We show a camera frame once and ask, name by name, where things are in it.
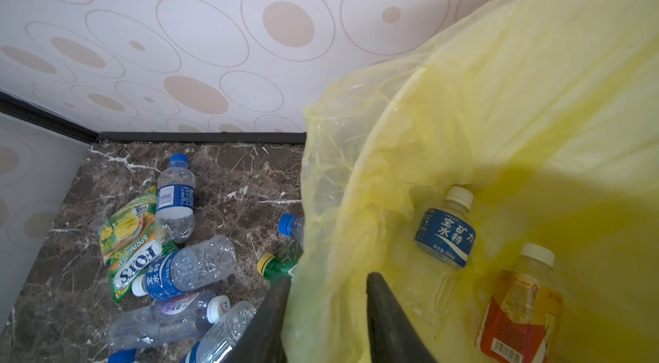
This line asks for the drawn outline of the orange tea bottle white cap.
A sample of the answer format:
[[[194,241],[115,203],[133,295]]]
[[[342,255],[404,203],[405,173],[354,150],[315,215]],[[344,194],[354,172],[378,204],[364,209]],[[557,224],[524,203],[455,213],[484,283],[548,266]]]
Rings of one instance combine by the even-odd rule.
[[[532,243],[523,245],[516,264],[501,270],[475,346],[497,362],[547,362],[564,298],[552,281],[555,256]]]

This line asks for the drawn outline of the clear bottle blue label small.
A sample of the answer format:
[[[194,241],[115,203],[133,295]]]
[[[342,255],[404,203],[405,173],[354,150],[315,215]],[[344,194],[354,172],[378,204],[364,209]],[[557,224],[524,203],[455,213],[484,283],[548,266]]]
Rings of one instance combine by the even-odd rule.
[[[395,294],[404,310],[434,328],[448,317],[475,245],[477,232],[470,224],[473,200],[471,191],[453,186],[438,208],[426,210],[410,262],[396,281]]]

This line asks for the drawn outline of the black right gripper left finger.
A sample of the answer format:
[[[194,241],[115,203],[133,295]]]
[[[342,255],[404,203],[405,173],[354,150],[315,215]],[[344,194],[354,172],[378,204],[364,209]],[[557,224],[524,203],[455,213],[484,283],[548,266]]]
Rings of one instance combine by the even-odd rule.
[[[281,332],[288,304],[292,277],[276,279],[257,309],[245,333],[225,362],[284,363]]]

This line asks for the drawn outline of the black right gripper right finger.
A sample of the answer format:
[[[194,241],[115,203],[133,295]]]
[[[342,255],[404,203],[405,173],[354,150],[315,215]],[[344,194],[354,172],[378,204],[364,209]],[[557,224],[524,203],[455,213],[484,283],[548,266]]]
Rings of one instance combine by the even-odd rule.
[[[372,362],[432,362],[384,277],[367,277],[367,328]]]

